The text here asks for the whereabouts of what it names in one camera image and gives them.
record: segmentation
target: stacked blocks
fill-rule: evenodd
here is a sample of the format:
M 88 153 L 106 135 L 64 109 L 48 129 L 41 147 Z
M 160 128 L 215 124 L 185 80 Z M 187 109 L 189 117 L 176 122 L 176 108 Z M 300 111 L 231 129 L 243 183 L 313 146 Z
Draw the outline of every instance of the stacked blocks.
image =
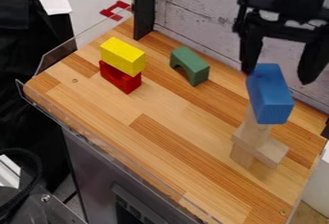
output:
M 100 72 L 104 79 L 129 94 L 141 85 L 145 53 L 112 37 L 101 45 Z
M 250 103 L 246 118 L 233 134 L 231 158 L 244 167 L 257 159 L 276 167 L 289 147 L 270 137 L 272 125 L 288 121 L 294 107 L 278 64 L 260 63 L 246 81 Z
M 183 67 L 192 86 L 197 86 L 209 78 L 209 65 L 187 47 L 181 47 L 171 52 L 170 66 L 172 68 Z
M 259 124 L 287 122 L 294 102 L 278 64 L 258 64 L 246 85 Z

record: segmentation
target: red block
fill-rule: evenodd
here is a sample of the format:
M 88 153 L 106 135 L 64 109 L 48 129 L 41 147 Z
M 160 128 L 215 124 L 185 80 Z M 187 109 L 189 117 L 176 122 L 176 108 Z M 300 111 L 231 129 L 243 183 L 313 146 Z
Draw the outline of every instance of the red block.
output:
M 99 61 L 99 67 L 102 77 L 126 94 L 129 94 L 141 85 L 141 73 L 131 77 L 103 61 Z

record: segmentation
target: wooden table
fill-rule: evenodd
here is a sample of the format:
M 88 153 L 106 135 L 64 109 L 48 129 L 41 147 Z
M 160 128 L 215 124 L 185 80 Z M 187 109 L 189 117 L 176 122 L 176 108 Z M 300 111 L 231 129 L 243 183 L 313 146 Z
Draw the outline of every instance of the wooden table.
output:
M 25 93 L 49 111 L 61 110 L 57 117 L 70 126 L 73 117 L 111 145 L 97 139 L 98 146 L 201 218 L 206 212 L 225 224 L 285 223 L 325 144 L 319 134 L 326 115 L 297 102 L 290 121 L 272 132 L 290 147 L 287 157 L 277 169 L 255 162 L 246 170 L 229 157 L 248 104 L 243 74 L 198 53 L 212 67 L 210 80 L 191 87 L 169 67 L 181 43 L 157 32 L 134 41 L 132 31 L 129 20 L 37 75 L 27 87 L 41 98 L 26 87 Z M 146 52 L 143 84 L 130 95 L 99 74 L 99 45 L 110 37 Z

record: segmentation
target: blue block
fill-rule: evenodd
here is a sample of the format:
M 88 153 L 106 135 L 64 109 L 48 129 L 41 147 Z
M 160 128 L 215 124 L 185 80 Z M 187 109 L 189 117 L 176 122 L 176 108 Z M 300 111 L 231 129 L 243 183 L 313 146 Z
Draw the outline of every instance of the blue block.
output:
M 246 85 L 259 124 L 284 124 L 288 121 L 294 102 L 279 64 L 257 64 Z

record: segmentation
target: clear plastic panel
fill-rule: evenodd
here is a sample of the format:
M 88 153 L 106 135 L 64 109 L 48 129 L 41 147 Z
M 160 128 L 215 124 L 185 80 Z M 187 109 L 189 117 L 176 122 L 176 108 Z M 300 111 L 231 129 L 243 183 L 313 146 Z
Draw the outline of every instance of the clear plastic panel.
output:
M 112 17 L 116 17 L 118 15 L 122 17 L 121 20 L 116 21 L 112 19 Z M 78 36 L 69 39 L 68 41 L 59 45 L 55 49 L 47 52 L 42 56 L 35 76 L 50 67 L 51 65 L 55 64 L 56 62 L 72 54 L 76 50 L 81 49 L 96 38 L 102 36 L 104 33 L 110 31 L 115 26 L 121 24 L 131 16 L 132 13 L 130 7 L 124 10 L 120 10 L 119 12 L 116 12 L 116 14 L 114 14 L 112 17 L 104 17 L 104 20 L 100 21 L 96 25 L 86 29 Z
M 118 22 L 110 18 L 106 18 L 103 21 L 97 23 L 95 26 L 85 30 L 77 37 L 68 40 L 67 42 L 45 54 L 40 61 L 38 70 L 36 71 L 35 75 L 38 75 L 48 67 L 64 59 L 76 50 L 81 49 L 96 38 L 101 37 L 103 34 L 107 33 L 115 26 L 121 24 L 126 19 L 131 17 L 132 13 L 130 8 L 128 8 L 117 12 L 114 16 L 116 15 L 120 15 L 123 18 Z M 28 86 L 25 86 L 18 80 L 16 80 L 16 84 L 21 97 L 28 103 L 36 107 L 45 115 L 49 116 L 74 136 L 79 137 L 82 141 L 88 143 L 109 161 L 129 173 L 140 183 L 150 188 L 158 195 L 162 196 L 164 200 L 174 206 L 182 214 L 187 215 L 195 223 L 221 223 L 209 213 L 199 208 L 190 199 L 182 195 L 177 190 L 173 189 L 171 186 L 167 185 L 162 180 L 158 179 L 156 176 L 148 172 L 137 162 L 124 155 L 110 143 L 104 141 L 101 137 L 93 133 L 89 128 L 85 127 L 70 114 L 65 113 L 61 109 L 58 109 L 55 104 L 43 98 L 40 93 Z

